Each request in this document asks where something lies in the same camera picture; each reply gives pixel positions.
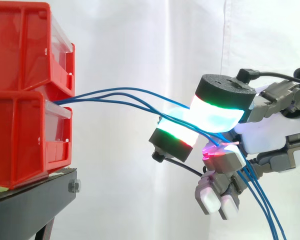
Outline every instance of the white wall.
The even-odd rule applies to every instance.
[[[291,75],[300,67],[300,0],[48,2],[76,45],[76,94],[140,87],[189,104],[203,74],[256,68]],[[56,217],[52,240],[271,239],[248,190],[236,220],[205,216],[194,199],[198,178],[151,159],[156,116],[122,105],[71,106],[71,166],[78,168],[82,191]],[[186,162],[198,170],[205,142],[199,140]],[[300,240],[300,169],[268,174],[260,183],[287,238]]]
[[[292,75],[300,68],[300,0],[227,0],[225,9],[222,74],[234,76],[240,68],[252,68]],[[259,78],[250,85],[259,87],[275,80]],[[300,240],[300,168],[269,173],[260,184],[287,239]],[[209,240],[229,239],[272,239],[266,218],[249,190],[240,196],[236,220],[211,216]]]
[[[49,3],[76,45],[76,94],[140,87],[189,104],[201,75],[221,71],[223,0]],[[71,167],[82,189],[56,217],[52,240],[208,238],[209,217],[194,199],[199,178],[151,158],[157,116],[104,103],[71,107]],[[201,170],[201,158],[198,147],[187,163]]]

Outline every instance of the metal stand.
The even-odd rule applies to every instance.
[[[55,216],[76,198],[81,183],[77,170],[15,190],[0,192],[0,240],[49,240]]]

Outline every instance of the blue cable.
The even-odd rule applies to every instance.
[[[257,178],[257,176],[256,176],[256,174],[255,174],[255,171],[252,169],[252,167],[251,167],[251,165],[250,165],[250,162],[249,162],[245,157],[244,157],[244,160],[245,160],[245,162],[246,162],[246,165],[247,165],[247,168],[248,168],[250,174],[252,175],[253,179],[255,180],[255,183],[256,183],[257,187],[258,187],[259,190],[261,191],[261,193],[262,193],[262,195],[263,195],[263,197],[264,197],[266,203],[268,204],[268,206],[269,206],[269,208],[270,208],[270,210],[271,210],[271,212],[272,212],[272,214],[273,214],[273,216],[274,216],[274,219],[275,219],[276,223],[277,223],[278,226],[279,226],[279,229],[280,229],[280,232],[281,232],[281,234],[282,234],[283,239],[284,239],[284,240],[287,240],[285,231],[284,231],[284,229],[283,229],[283,227],[282,227],[282,225],[281,225],[281,223],[280,223],[280,221],[279,221],[279,219],[278,219],[278,217],[277,217],[277,215],[276,215],[276,212],[275,212],[274,208],[272,207],[272,205],[271,205],[269,199],[267,198],[266,193],[265,193],[264,190],[262,189],[262,187],[261,187],[261,185],[260,185],[260,183],[259,183],[259,181],[258,181],[258,178]]]
[[[279,240],[278,238],[278,233],[277,233],[277,230],[276,230],[276,227],[275,227],[275,224],[274,224],[274,221],[271,217],[271,213],[270,213],[270,210],[268,208],[268,205],[266,203],[266,200],[265,198],[263,197],[262,193],[260,192],[260,189],[258,188],[258,186],[256,185],[254,179],[251,177],[250,173],[248,172],[248,170],[244,167],[243,168],[243,171],[244,173],[246,174],[246,176],[249,178],[250,182],[252,183],[252,185],[254,186],[254,188],[256,189],[256,191],[258,192],[263,204],[264,204],[264,207],[266,209],[266,212],[267,212],[267,216],[268,216],[268,222],[269,222],[269,225],[270,225],[270,229],[271,229],[271,233],[272,233],[272,236],[275,240]]]
[[[69,101],[61,102],[58,105],[63,105],[63,104],[71,104],[71,103],[80,103],[80,102],[101,102],[101,103],[111,103],[111,104],[123,104],[123,105],[128,105],[135,107],[137,109],[144,110],[146,112],[154,114],[154,112],[146,107],[127,102],[127,101],[118,101],[118,100],[107,100],[107,99],[94,99],[94,98],[84,98],[84,99],[72,99]]]
[[[218,136],[216,134],[205,132],[205,131],[201,130],[200,128],[198,128],[197,126],[195,126],[195,125],[193,125],[189,122],[186,122],[186,121],[183,121],[181,119],[178,119],[178,118],[169,116],[167,114],[164,114],[164,113],[158,111],[156,108],[154,108],[149,103],[143,101],[142,99],[140,99],[140,98],[138,98],[134,95],[125,93],[125,92],[113,92],[113,93],[109,93],[109,94],[98,96],[98,97],[84,98],[84,99],[69,99],[68,98],[68,99],[65,99],[65,100],[56,101],[55,103],[58,104],[58,105],[63,105],[63,104],[69,104],[69,103],[74,103],[74,102],[85,102],[84,100],[89,100],[90,102],[93,102],[93,100],[99,100],[99,99],[106,98],[106,97],[111,97],[111,96],[126,96],[126,97],[129,97],[131,99],[134,99],[134,100],[138,101],[139,103],[141,103],[141,104],[145,105],[146,107],[148,107],[150,110],[152,110],[154,113],[158,114],[159,116],[161,116],[161,117],[163,117],[167,120],[170,120],[171,122],[173,122],[175,124],[179,124],[181,126],[184,126],[184,127],[188,128],[188,129],[190,129],[190,130],[192,130],[192,131],[194,131],[198,134],[201,134],[201,135],[205,136],[207,139],[209,139],[213,144],[215,144],[215,145],[217,144],[217,142],[209,136],[209,135],[212,135],[212,136],[218,138]]]
[[[111,92],[111,91],[117,91],[117,90],[132,90],[132,91],[139,91],[139,92],[143,92],[143,93],[146,93],[146,94],[151,94],[153,96],[156,96],[158,98],[161,98],[163,100],[166,100],[170,103],[173,103],[175,105],[178,105],[182,108],[185,108],[185,109],[189,109],[188,106],[180,103],[180,102],[177,102],[177,101],[174,101],[170,98],[167,98],[165,96],[162,96],[160,94],[157,94],[155,92],[152,92],[152,91],[149,91],[149,90],[145,90],[145,89],[141,89],[141,88],[137,88],[137,87],[114,87],[114,88],[108,88],[108,89],[102,89],[102,90],[98,90],[98,91],[92,91],[92,92],[88,92],[88,93],[85,93],[85,94],[81,94],[81,95],[78,95],[78,96],[74,96],[74,97],[70,97],[70,98],[67,98],[65,100],[73,100],[73,99],[78,99],[78,98],[83,98],[83,97],[86,97],[86,96],[89,96],[89,95],[93,95],[93,94],[100,94],[100,93],[105,93],[105,92]],[[54,103],[55,104],[59,104],[58,102],[62,102],[64,100],[60,100],[60,101],[55,101]]]
[[[171,122],[173,123],[176,123],[176,124],[180,124],[190,130],[193,130],[194,132],[196,133],[199,133],[203,136],[205,136],[207,139],[209,139],[213,144],[215,144],[216,146],[218,146],[219,144],[214,141],[209,135],[215,137],[215,138],[218,138],[224,142],[229,142],[226,138],[224,138],[221,134],[217,133],[217,134],[214,134],[214,133],[208,133],[208,132],[205,132],[203,131],[202,129],[198,128],[197,126],[189,123],[189,122],[186,122],[186,121],[183,121],[181,119],[178,119],[178,118],[175,118],[175,117],[172,117],[172,116],[169,116],[169,115],[166,115],[158,110],[156,110],[153,106],[151,106],[150,104],[146,103],[145,101],[141,100],[140,98],[138,97],[135,97],[133,95],[130,95],[130,94],[127,94],[127,93],[121,93],[121,92],[116,92],[116,93],[110,93],[110,94],[107,94],[107,95],[104,95],[104,96],[99,96],[99,97],[93,97],[93,98],[87,98],[87,99],[78,99],[78,98],[82,98],[82,97],[85,97],[85,96],[88,96],[88,95],[93,95],[93,94],[98,94],[98,93],[103,93],[103,92],[110,92],[110,91],[116,91],[116,90],[134,90],[134,91],[140,91],[140,92],[144,92],[144,93],[148,93],[148,94],[151,94],[151,95],[154,95],[156,97],[159,97],[161,99],[164,99],[170,103],[173,103],[173,104],[176,104],[180,107],[183,107],[183,108],[186,108],[186,109],[189,109],[188,106],[182,104],[182,103],[179,103],[179,102],[176,102],[172,99],[169,99],[167,97],[164,97],[162,95],[159,95],[157,93],[154,93],[154,92],[151,92],[151,91],[148,91],[148,90],[144,90],[144,89],[140,89],[140,88],[135,88],[135,87],[116,87],[116,88],[108,88],[108,89],[103,89],[103,90],[98,90],[98,91],[93,91],[93,92],[89,92],[89,93],[85,93],[85,94],[82,94],[82,95],[78,95],[78,96],[75,96],[75,97],[71,97],[71,98],[67,98],[65,100],[60,100],[60,101],[55,101],[54,103],[58,104],[58,105],[62,105],[62,104],[67,104],[67,103],[76,103],[76,102],[103,102],[103,103],[117,103],[117,104],[124,104],[124,105],[129,105],[129,106],[132,106],[132,107],[135,107],[135,108],[138,108],[138,109],[141,109],[141,110],[144,110],[144,111],[147,111],[149,113],[153,113],[153,114],[158,114],[160,115],[161,117],[167,119],[167,120],[170,120]],[[145,107],[142,107],[142,106],[139,106],[137,104],[133,104],[133,103],[130,103],[130,102],[125,102],[125,101],[116,101],[116,100],[105,100],[105,99],[101,99],[101,98],[106,98],[106,97],[110,97],[110,96],[114,96],[114,95],[122,95],[122,96],[126,96],[126,97],[129,97],[129,98],[132,98],[140,103],[142,103],[143,105],[145,105],[146,107],[148,108],[145,108]],[[252,180],[256,180],[256,190],[258,191],[258,193],[260,194],[260,192],[262,193],[263,197],[265,198],[265,201],[267,202],[267,204],[269,205],[271,211],[272,211],[272,214],[274,215],[275,217],[275,220],[277,221],[278,225],[279,225],[279,228],[281,230],[281,233],[283,235],[283,238],[284,240],[287,240],[286,239],[286,236],[284,234],[284,231],[283,231],[283,228],[277,218],[277,215],[275,214],[275,211],[274,209],[272,208],[267,196],[265,195],[264,191],[262,190],[259,182],[258,182],[258,179],[257,177],[255,176],[253,170],[251,169],[251,166],[249,164],[249,162],[247,163],[247,166],[248,166],[248,169],[249,171],[252,171],[252,177],[253,179]],[[250,189],[250,191],[252,192],[253,196],[256,198],[257,202],[259,203],[259,205],[261,206],[263,212],[266,214],[266,211],[265,209],[262,207],[262,204],[261,202],[259,201],[259,199],[257,198],[256,194],[253,192],[252,188],[250,187],[248,181],[246,179],[243,179],[243,181],[245,182],[245,184],[247,184],[248,188]]]
[[[220,137],[220,139],[221,139],[221,137],[223,137],[222,134],[220,134],[220,133],[218,133],[218,136]],[[225,137],[223,137],[223,139],[225,140],[224,142],[230,143],[230,141],[227,140]],[[276,227],[275,227],[274,222],[273,222],[273,220],[272,220],[272,217],[271,217],[271,214],[270,214],[270,211],[269,211],[268,206],[270,207],[270,209],[271,209],[271,211],[272,211],[272,214],[273,214],[273,216],[274,216],[274,218],[275,218],[275,220],[276,220],[276,222],[277,222],[277,224],[278,224],[278,226],[279,226],[279,228],[280,228],[280,231],[281,231],[281,233],[282,233],[282,236],[283,236],[284,240],[287,240],[287,239],[286,239],[286,236],[285,236],[285,233],[284,233],[284,230],[283,230],[283,228],[282,228],[282,226],[281,226],[281,224],[280,224],[280,222],[279,222],[279,219],[277,218],[277,215],[276,215],[276,213],[275,213],[273,207],[271,206],[270,201],[268,200],[268,198],[267,198],[265,192],[263,191],[261,185],[259,184],[258,178],[257,178],[257,176],[255,175],[255,172],[252,170],[252,167],[251,167],[251,165],[250,165],[250,162],[244,157],[243,154],[242,154],[242,156],[243,156],[243,158],[244,158],[244,160],[245,160],[245,162],[246,162],[246,165],[247,165],[247,167],[248,167],[248,169],[249,169],[249,172],[252,172],[252,173],[251,173],[252,177],[251,177],[251,175],[249,174],[249,172],[247,171],[247,169],[243,168],[243,171],[245,172],[245,174],[247,175],[247,177],[249,178],[249,180],[251,181],[251,183],[253,184],[253,186],[254,186],[255,189],[257,190],[259,196],[261,197],[261,200],[262,200],[263,203],[264,203],[264,206],[266,207],[267,214],[268,214],[268,217],[269,217],[269,221],[268,221],[268,222],[269,222],[269,225],[270,225],[270,229],[271,229],[271,233],[272,233],[273,239],[279,239],[279,238],[278,238],[277,230],[276,230]]]
[[[248,181],[247,181],[246,178],[243,176],[243,174],[240,172],[240,170],[237,171],[237,173],[238,173],[238,175],[240,176],[240,178],[243,180],[243,182],[246,184],[246,186],[249,188],[250,192],[252,193],[252,195],[254,196],[255,200],[257,201],[257,203],[259,204],[260,208],[262,209],[262,211],[263,211],[263,213],[264,213],[264,215],[265,215],[265,217],[266,217],[266,220],[268,221],[268,224],[269,224],[269,226],[270,226],[271,233],[272,233],[272,237],[273,237],[273,239],[275,240],[276,238],[275,238],[275,235],[274,235],[274,233],[273,233],[273,229],[272,229],[272,227],[271,227],[271,222],[270,222],[270,219],[269,219],[269,217],[268,217],[268,215],[267,215],[267,212],[266,212],[264,206],[262,206],[262,203],[261,203],[260,200],[258,199],[256,193],[254,192],[254,190],[252,189],[252,187],[249,185]]]

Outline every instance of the red plastic bin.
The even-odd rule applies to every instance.
[[[75,46],[44,2],[0,1],[0,91],[75,95]]]
[[[0,91],[0,187],[14,189],[71,163],[72,110],[40,92]]]

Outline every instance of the black cable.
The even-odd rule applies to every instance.
[[[299,78],[295,78],[295,77],[292,77],[292,76],[284,75],[284,74],[281,74],[281,73],[270,72],[270,71],[262,71],[262,72],[260,72],[259,73],[259,77],[275,77],[275,78],[286,79],[286,80],[289,80],[289,81],[300,83],[300,79]]]
[[[184,169],[186,169],[186,170],[192,172],[193,174],[195,174],[195,175],[197,175],[197,176],[199,176],[199,177],[202,176],[202,174],[201,174],[200,172],[194,170],[193,168],[191,168],[191,167],[189,167],[189,166],[187,166],[187,165],[185,165],[185,164],[183,164],[183,163],[181,163],[181,162],[178,162],[178,161],[173,160],[173,159],[168,158],[168,157],[166,157],[164,160],[166,160],[166,161],[169,162],[169,163],[175,164],[175,165],[177,165],[177,166],[179,166],[179,167],[182,167],[182,168],[184,168]]]

